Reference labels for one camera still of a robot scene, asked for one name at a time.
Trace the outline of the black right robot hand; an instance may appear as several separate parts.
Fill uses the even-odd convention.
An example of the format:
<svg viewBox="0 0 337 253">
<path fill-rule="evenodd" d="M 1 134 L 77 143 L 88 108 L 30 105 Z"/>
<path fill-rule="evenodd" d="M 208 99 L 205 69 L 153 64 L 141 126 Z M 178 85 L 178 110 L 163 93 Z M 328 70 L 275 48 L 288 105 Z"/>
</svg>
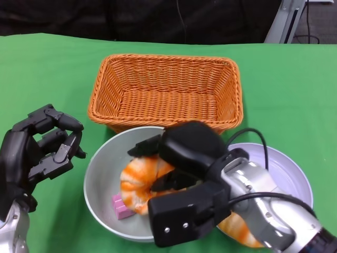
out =
<svg viewBox="0 0 337 253">
<path fill-rule="evenodd" d="M 199 121 L 170 126 L 163 134 L 137 143 L 128 154 L 136 158 L 157 155 L 173 166 L 173 171 L 151 184 L 155 192 L 191 187 L 198 180 L 221 183 L 226 165 L 237 158 L 249 158 L 241 148 L 229 150 L 219 134 Z"/>
</svg>

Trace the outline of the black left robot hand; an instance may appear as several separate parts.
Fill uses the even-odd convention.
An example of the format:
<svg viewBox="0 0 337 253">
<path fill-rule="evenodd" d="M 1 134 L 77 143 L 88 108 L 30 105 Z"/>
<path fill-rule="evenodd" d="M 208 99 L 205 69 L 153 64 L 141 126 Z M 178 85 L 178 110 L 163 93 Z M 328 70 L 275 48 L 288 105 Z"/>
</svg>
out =
<svg viewBox="0 0 337 253">
<path fill-rule="evenodd" d="M 80 147 L 83 129 L 80 121 L 48 104 L 6 132 L 1 146 L 1 221 L 15 202 L 34 212 L 36 185 L 71 170 L 73 157 L 86 157 Z"/>
</svg>

